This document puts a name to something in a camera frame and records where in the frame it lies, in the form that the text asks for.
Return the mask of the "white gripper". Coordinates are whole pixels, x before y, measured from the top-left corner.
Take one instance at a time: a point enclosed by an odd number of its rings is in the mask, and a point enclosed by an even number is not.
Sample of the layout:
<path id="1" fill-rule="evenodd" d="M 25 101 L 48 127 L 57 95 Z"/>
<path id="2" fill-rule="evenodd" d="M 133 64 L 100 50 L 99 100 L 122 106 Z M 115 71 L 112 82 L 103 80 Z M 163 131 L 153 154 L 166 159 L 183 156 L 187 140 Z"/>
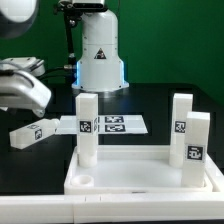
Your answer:
<path id="1" fill-rule="evenodd" d="M 51 91 L 22 70 L 0 70 L 0 108 L 27 109 L 42 118 Z"/>

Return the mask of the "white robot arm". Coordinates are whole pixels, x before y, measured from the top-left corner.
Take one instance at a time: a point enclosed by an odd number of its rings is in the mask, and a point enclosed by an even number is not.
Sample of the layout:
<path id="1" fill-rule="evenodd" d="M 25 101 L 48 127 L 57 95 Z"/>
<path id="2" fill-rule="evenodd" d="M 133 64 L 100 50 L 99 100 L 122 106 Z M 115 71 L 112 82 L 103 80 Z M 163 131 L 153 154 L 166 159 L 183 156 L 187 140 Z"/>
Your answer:
<path id="1" fill-rule="evenodd" d="M 17 38 L 34 23 L 40 0 L 0 0 L 0 38 Z M 126 88 L 118 56 L 118 20 L 105 0 L 58 0 L 64 15 L 68 68 L 74 89 L 113 92 Z M 40 81 L 45 69 L 36 57 L 0 59 L 0 109 L 28 109 L 42 117 L 51 91 Z"/>

